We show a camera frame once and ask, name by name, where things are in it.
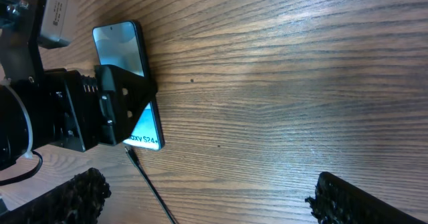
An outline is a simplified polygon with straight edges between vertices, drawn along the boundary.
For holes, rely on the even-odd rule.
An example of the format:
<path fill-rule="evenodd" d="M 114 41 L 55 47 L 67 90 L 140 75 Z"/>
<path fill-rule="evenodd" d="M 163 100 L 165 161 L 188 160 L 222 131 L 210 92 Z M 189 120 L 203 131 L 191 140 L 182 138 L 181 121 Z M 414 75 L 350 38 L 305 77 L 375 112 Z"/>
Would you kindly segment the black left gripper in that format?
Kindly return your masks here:
<path fill-rule="evenodd" d="M 85 152 L 99 140 L 115 146 L 131 136 L 158 91 L 156 82 L 113 65 L 96 66 L 95 76 L 54 69 L 38 84 L 19 83 L 34 148 L 56 144 Z"/>

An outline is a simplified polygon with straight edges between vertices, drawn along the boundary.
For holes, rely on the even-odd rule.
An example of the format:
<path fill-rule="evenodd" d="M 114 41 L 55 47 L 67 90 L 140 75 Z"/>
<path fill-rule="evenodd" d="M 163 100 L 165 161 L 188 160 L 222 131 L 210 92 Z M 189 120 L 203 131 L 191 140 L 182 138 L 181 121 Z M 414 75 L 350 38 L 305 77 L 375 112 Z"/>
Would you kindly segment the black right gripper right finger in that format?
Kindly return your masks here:
<path fill-rule="evenodd" d="M 320 173 L 315 196 L 305 202 L 320 224 L 424 224 L 329 172 Z"/>

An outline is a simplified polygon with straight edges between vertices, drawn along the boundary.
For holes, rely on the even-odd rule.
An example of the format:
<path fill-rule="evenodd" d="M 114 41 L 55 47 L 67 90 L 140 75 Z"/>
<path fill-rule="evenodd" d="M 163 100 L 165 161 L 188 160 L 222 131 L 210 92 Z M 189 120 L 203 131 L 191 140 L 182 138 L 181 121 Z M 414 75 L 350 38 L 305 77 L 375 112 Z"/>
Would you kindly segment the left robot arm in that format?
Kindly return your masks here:
<path fill-rule="evenodd" d="M 97 66 L 95 77 L 57 69 L 40 84 L 1 85 L 1 168 L 25 153 L 56 144 L 85 152 L 129 138 L 157 86 L 117 66 Z"/>

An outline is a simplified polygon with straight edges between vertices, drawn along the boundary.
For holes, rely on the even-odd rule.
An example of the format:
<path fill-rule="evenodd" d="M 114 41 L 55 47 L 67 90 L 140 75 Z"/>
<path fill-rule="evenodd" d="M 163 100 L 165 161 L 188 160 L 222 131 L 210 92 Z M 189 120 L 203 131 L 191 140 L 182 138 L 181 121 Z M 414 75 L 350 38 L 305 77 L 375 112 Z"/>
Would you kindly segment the blue Samsung Galaxy smartphone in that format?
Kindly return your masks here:
<path fill-rule="evenodd" d="M 111 64 L 133 74 L 150 77 L 144 36 L 138 21 L 128 20 L 94 27 L 92 36 L 102 65 Z M 155 98 L 147 104 L 124 144 L 149 150 L 163 148 L 165 141 Z"/>

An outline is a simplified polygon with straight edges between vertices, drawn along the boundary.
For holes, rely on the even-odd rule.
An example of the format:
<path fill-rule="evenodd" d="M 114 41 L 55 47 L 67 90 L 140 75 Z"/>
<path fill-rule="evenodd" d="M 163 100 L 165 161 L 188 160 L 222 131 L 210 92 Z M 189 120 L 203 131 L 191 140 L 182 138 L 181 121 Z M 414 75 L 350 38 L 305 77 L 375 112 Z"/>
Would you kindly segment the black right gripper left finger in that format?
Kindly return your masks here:
<path fill-rule="evenodd" d="M 104 175 L 90 168 L 14 210 L 1 211 L 1 224 L 97 224 L 110 196 Z"/>

